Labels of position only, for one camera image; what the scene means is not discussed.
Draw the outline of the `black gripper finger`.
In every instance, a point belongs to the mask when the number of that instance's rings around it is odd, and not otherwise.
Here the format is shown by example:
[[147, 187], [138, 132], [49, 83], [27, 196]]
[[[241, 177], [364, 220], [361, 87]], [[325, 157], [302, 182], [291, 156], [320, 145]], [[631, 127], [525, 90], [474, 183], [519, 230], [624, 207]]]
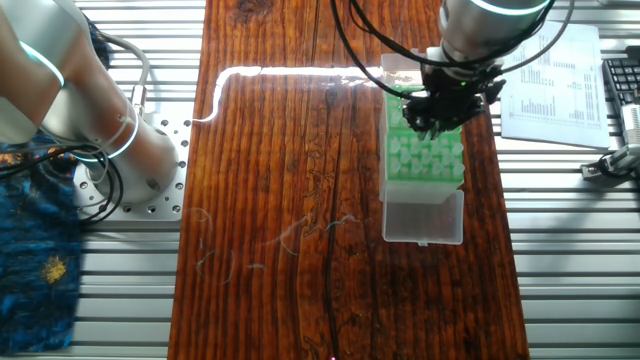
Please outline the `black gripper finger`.
[[402, 114], [420, 139], [434, 138], [435, 120], [429, 98], [412, 98], [403, 106]]
[[473, 102], [463, 110], [451, 110], [444, 117], [436, 120], [435, 127], [430, 132], [430, 139], [435, 140], [442, 133], [453, 131], [484, 112], [485, 105], [483, 102]]

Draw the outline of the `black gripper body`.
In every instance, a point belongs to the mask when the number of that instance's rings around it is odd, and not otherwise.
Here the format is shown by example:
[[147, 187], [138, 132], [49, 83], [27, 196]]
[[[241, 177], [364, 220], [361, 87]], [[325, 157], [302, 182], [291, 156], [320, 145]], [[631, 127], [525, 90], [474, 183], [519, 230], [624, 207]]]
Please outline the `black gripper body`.
[[504, 79], [496, 79], [498, 74], [498, 69], [493, 67], [482, 70], [474, 78], [460, 80], [451, 77], [444, 68], [422, 65], [422, 83], [430, 99], [435, 123], [449, 111], [466, 109], [473, 102], [483, 102], [486, 111], [505, 85]]

